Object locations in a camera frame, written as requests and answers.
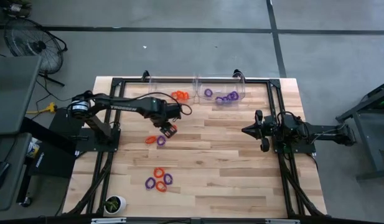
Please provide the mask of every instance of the white pot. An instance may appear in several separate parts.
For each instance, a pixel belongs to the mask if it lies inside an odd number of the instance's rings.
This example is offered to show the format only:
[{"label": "white pot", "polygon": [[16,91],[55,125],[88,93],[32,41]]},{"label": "white pot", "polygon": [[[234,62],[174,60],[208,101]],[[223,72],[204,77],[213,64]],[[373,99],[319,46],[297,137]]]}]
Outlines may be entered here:
[{"label": "white pot", "polygon": [[127,202],[126,202],[125,198],[123,198],[122,196],[118,196],[118,195],[112,195],[112,196],[108,197],[106,200],[108,200],[108,199],[111,198],[111,197],[116,197],[116,198],[119,199],[119,209],[118,209],[117,211],[115,211],[115,212],[112,213],[112,212],[108,212],[108,211],[106,210],[106,206],[103,206],[103,208],[105,209],[105,212],[106,212],[107,214],[109,214],[109,215],[115,215],[115,214],[117,214],[117,213],[121,213],[121,212],[123,212],[124,209],[125,209],[125,207],[127,206]]}]

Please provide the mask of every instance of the concrete floor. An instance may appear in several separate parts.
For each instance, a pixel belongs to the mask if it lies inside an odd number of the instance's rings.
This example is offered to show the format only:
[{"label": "concrete floor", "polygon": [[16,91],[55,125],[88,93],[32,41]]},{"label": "concrete floor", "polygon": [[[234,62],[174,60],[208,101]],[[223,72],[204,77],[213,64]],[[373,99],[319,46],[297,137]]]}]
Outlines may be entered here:
[{"label": "concrete floor", "polygon": [[[265,0],[34,0],[31,19],[43,25],[220,27],[269,29]],[[279,29],[384,30],[384,0],[272,0]],[[271,34],[175,32],[54,32],[69,51],[49,89],[61,99],[92,89],[98,75],[230,73],[279,77]],[[280,35],[287,77],[297,78],[307,121],[335,117],[384,82],[384,35]],[[0,31],[0,53],[10,55]],[[39,86],[29,108],[45,96]],[[41,105],[54,101],[48,98]],[[59,106],[65,103],[56,102]],[[48,126],[52,115],[36,121]],[[329,215],[384,222],[384,179],[357,182],[371,170],[362,144],[316,142],[319,176]],[[33,181],[29,208],[13,205],[0,219],[53,215],[66,179]]]}]

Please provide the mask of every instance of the potted plant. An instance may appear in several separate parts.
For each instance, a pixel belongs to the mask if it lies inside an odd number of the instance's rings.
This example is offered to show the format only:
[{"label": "potted plant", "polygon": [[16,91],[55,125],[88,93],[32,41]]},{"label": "potted plant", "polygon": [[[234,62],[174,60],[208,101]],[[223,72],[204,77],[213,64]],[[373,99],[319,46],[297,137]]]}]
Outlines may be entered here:
[{"label": "potted plant", "polygon": [[107,198],[103,204],[105,212],[109,215],[115,215],[121,213],[126,206],[125,198],[117,195],[113,195]]}]

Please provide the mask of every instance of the wooden table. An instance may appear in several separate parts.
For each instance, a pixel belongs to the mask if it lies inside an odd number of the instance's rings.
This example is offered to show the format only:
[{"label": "wooden table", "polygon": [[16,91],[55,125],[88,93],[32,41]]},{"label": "wooden table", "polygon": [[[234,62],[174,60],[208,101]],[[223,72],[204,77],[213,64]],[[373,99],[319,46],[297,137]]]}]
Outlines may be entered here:
[{"label": "wooden table", "polygon": [[[93,92],[109,94],[111,79],[97,77]],[[304,119],[296,79],[281,78],[280,81],[286,110]],[[127,83],[124,96],[135,97],[147,92],[147,83]],[[264,116],[269,114],[266,87],[247,84],[246,97],[238,106],[200,104],[196,97],[192,108],[192,115],[182,115],[182,119],[176,121],[178,133],[164,147],[145,145],[147,136],[160,134],[150,120],[137,113],[122,112],[121,139],[107,194],[126,199],[126,210],[119,216],[287,217],[276,154],[272,150],[261,152],[261,143],[241,132],[241,128],[253,124],[255,110],[262,110]],[[103,120],[104,115],[101,111],[98,117]],[[96,155],[88,152],[76,161],[63,212],[71,210],[89,188]],[[296,154],[296,164],[302,189],[325,213],[314,161],[305,154]],[[174,177],[166,193],[145,189],[144,183],[153,176],[155,167],[164,167]],[[94,211],[100,190],[97,190]],[[291,195],[297,211],[293,190]]]}]

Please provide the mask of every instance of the electric fan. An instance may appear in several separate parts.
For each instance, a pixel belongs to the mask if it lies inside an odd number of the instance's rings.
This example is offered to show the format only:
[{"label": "electric fan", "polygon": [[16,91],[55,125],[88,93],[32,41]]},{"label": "electric fan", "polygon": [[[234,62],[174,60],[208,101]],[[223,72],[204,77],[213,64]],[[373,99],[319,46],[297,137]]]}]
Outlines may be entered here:
[{"label": "electric fan", "polygon": [[63,65],[64,41],[29,19],[11,19],[5,25],[4,39],[13,56],[41,56],[40,76],[64,86],[47,75],[57,73]]}]

